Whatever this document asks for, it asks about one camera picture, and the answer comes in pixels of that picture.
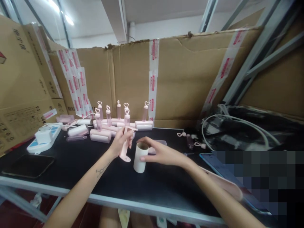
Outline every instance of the smartphone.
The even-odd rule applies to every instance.
[[[6,167],[2,173],[34,179],[41,176],[54,160],[55,158],[50,156],[25,154]]]
[[[271,213],[255,198],[251,192],[212,154],[201,153],[199,156],[206,162],[207,165],[219,176],[235,183],[243,192],[243,201],[254,211],[259,214],[271,215]]]

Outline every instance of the power strip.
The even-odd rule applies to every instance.
[[[48,127],[51,128],[50,130],[51,130],[51,133],[52,133],[52,141],[51,142],[38,144],[37,139],[35,138],[34,141],[27,147],[27,151],[30,154],[38,155],[41,152],[50,149],[53,146],[57,136],[59,135],[59,132],[61,131],[61,127],[58,126],[59,124],[63,125],[63,123],[56,123],[56,124],[49,124],[48,125]]]

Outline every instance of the white wall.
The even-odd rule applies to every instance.
[[[55,40],[56,43],[67,48],[66,40]],[[106,47],[108,44],[117,45],[117,39],[114,33],[107,33],[96,36],[86,36],[81,38],[72,38],[73,48],[92,48]]]
[[[270,3],[269,1],[264,0],[259,4],[243,9],[232,24],[268,6],[269,3]],[[232,13],[233,12],[215,13],[210,22],[208,32],[220,31]],[[203,16],[201,15],[201,16],[184,17],[184,18],[163,20],[157,22],[135,24],[135,34],[136,34],[135,39],[143,40],[143,39],[156,39],[156,38],[179,36],[179,35],[185,35],[189,31],[191,31],[192,33],[197,33],[200,28],[202,17]],[[59,40],[56,42],[65,47],[67,46],[65,40]],[[109,34],[103,34],[97,36],[73,38],[72,43],[74,48],[105,47],[110,43],[116,45],[117,39],[114,33],[109,33]]]

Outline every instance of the forearm tattoo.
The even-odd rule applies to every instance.
[[[98,173],[97,178],[99,178],[100,175],[102,175],[105,171],[105,169],[109,166],[110,162],[103,168],[101,168],[100,170],[96,170],[96,172]]]

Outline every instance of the floor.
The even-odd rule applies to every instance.
[[[26,199],[28,202],[32,200],[36,193],[31,191],[26,191],[22,189],[16,189],[16,193]],[[40,210],[47,214],[52,208],[54,202],[56,201],[56,196],[49,196],[48,199],[43,198],[40,205]],[[76,218],[72,228],[85,228],[85,227],[98,227],[99,217],[102,206],[86,203]],[[5,200],[0,206],[0,224],[1,228],[42,228],[43,223],[39,220],[31,217],[22,209],[18,208],[16,205]],[[167,222],[167,227],[174,227],[171,223]],[[187,224],[178,223],[176,227],[194,227]]]

